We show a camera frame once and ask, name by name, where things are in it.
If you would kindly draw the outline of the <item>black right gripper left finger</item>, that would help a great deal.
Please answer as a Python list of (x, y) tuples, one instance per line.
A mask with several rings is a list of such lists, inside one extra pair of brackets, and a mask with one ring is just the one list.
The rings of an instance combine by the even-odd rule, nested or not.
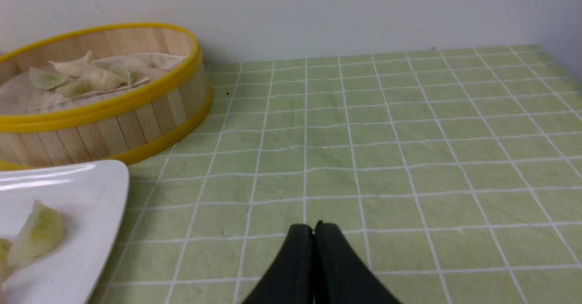
[(274, 260), (243, 303), (311, 304), (313, 252), (311, 227), (291, 225)]

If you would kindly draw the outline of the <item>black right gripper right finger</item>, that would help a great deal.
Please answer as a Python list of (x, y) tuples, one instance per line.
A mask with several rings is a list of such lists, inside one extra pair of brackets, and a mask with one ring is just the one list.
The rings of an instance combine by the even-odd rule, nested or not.
[(318, 221), (314, 293), (316, 304), (399, 304), (347, 242), (339, 226)]

